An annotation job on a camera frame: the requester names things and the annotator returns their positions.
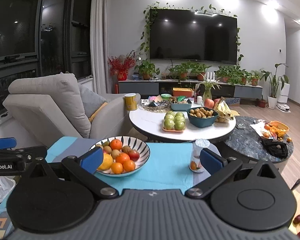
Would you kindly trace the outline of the round white coffee table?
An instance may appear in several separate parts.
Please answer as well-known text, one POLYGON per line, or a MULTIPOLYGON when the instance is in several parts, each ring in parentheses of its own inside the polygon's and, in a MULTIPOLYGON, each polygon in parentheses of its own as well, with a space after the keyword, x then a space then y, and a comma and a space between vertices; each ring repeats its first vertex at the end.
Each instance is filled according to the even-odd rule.
POLYGON ((217 112, 203 118, 199 114, 191 114, 195 109, 203 108, 204 106, 193 103, 185 111, 171 112, 170 115, 180 116, 175 120, 171 116, 166 116, 167 111, 162 113, 150 112, 139 104, 138 109, 129 113, 129 118, 137 131, 149 139, 160 142, 186 142, 206 139, 215 143, 228 138, 236 126, 236 119, 219 122, 217 112))

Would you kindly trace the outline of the small orange mandarin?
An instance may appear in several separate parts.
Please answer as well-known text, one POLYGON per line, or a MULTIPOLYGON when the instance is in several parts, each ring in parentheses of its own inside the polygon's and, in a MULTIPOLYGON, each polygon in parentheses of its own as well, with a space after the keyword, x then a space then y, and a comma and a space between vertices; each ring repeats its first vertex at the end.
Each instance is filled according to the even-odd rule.
POLYGON ((120 155, 117 156, 117 158, 115 160, 116 160, 117 163, 123 164, 125 161, 129 161, 130 157, 126 153, 120 153, 120 155))

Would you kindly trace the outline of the large orange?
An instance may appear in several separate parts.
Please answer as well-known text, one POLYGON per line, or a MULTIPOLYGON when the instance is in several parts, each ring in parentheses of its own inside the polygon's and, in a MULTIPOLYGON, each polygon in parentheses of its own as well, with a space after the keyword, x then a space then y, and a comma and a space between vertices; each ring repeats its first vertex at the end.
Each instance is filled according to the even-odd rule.
POLYGON ((120 151, 121 148, 123 147, 123 143, 122 143, 122 141, 119 140, 119 139, 113 139, 113 140, 110 142, 109 146, 110 146, 110 148, 111 148, 112 150, 118 150, 118 151, 120 151))

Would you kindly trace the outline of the orange box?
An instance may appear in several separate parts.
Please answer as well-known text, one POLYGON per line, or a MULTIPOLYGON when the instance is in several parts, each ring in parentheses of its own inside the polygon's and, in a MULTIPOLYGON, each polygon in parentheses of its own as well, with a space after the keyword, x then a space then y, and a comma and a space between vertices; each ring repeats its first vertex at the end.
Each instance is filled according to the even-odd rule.
POLYGON ((191 88, 173 88, 173 96, 192 97, 193 90, 191 88))

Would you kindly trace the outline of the plastic jar white lid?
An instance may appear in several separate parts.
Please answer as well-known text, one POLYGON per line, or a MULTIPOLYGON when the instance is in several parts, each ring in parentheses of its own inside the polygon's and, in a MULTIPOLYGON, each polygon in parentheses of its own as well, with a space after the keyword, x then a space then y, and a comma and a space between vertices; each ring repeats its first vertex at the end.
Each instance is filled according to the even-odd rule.
POLYGON ((192 172, 202 173, 203 165, 200 162, 200 153, 204 148, 208 148, 210 142, 206 139, 197 139, 192 142, 192 153, 190 158, 189 168, 192 172))

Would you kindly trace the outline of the bunch of bananas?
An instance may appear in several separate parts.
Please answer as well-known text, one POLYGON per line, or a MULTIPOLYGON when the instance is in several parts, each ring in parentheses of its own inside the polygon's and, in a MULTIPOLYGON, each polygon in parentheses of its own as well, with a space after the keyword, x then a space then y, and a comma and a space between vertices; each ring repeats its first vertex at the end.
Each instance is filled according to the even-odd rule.
POLYGON ((216 122, 228 123, 230 120, 234 120, 235 117, 227 105, 225 98, 221 97, 217 103, 215 103, 213 110, 218 113, 216 122))

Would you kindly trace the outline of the orange basket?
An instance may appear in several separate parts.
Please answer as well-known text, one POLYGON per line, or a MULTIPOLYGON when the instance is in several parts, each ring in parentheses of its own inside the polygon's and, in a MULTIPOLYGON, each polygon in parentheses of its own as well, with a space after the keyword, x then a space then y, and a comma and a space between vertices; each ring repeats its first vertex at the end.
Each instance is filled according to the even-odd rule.
POLYGON ((289 127, 279 121, 271 121, 268 125, 270 126, 270 131, 277 134, 279 138, 284 137, 289 131, 289 127))

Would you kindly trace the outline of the yellow canister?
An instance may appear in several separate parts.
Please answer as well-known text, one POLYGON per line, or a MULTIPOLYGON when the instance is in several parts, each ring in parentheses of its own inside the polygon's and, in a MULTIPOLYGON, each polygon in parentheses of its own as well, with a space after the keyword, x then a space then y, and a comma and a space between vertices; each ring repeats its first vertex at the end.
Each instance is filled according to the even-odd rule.
POLYGON ((128 111, 137 110, 138 106, 137 106, 136 94, 135 93, 125 94, 125 104, 126 104, 126 109, 128 111))

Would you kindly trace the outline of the red apple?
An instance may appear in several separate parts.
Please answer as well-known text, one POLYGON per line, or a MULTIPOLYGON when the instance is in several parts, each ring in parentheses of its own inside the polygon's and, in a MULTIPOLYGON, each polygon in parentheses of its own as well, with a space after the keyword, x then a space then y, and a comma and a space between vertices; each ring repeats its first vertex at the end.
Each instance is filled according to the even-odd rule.
POLYGON ((132 161, 137 161, 140 158, 139 152, 133 149, 128 151, 128 155, 132 161))

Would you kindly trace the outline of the teal bowl of longans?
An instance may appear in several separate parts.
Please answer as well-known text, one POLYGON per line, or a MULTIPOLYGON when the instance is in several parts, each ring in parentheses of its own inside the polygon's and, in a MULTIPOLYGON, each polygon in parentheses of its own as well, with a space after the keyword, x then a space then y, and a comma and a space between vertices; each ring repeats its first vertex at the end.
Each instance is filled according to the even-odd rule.
POLYGON ((212 126, 218 118, 218 113, 207 107, 195 107, 186 112, 190 123, 198 128, 212 126))

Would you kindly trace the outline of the yellow-orange round orange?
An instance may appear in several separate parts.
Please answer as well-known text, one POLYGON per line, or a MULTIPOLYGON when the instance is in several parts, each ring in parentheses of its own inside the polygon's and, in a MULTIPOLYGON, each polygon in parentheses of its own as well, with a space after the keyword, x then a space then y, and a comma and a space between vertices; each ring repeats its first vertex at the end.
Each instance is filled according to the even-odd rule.
POLYGON ((123 172, 123 165, 115 162, 111 165, 111 171, 113 174, 121 174, 123 172))

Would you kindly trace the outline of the large yellow lemon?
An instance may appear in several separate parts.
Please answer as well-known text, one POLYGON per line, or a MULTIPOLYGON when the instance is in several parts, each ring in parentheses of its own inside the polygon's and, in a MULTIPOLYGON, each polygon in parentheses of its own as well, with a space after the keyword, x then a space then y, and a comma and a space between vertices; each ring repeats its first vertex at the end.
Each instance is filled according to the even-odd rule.
POLYGON ((112 156, 110 154, 104 153, 102 164, 97 169, 99 171, 108 170, 108 169, 110 169, 112 164, 113 164, 112 156))

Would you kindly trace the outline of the red apples on table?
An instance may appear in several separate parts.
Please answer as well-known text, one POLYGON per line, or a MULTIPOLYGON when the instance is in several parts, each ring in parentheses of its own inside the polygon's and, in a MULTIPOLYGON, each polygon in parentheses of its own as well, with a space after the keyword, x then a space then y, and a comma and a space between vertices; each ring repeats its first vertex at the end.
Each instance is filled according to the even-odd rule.
POLYGON ((215 100, 212 100, 210 98, 206 98, 205 101, 204 101, 204 107, 206 108, 209 108, 209 109, 213 109, 214 106, 219 103, 219 100, 220 99, 215 99, 215 100))

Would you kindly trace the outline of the grey throw pillow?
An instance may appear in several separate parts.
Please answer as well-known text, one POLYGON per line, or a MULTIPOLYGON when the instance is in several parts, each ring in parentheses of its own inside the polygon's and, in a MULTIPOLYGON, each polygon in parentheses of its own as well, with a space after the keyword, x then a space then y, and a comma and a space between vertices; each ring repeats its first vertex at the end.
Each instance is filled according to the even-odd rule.
POLYGON ((97 113, 108 103, 104 97, 94 93, 82 84, 78 84, 78 86, 85 114, 89 121, 93 122, 97 113))

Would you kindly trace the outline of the green olive-shaped fruit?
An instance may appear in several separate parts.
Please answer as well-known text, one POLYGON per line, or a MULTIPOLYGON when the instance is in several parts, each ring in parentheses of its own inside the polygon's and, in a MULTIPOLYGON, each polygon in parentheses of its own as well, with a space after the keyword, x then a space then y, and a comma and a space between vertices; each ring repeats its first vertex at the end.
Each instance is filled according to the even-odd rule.
POLYGON ((110 141, 105 141, 105 142, 102 144, 102 146, 103 146, 103 147, 109 146, 109 144, 110 144, 110 141))

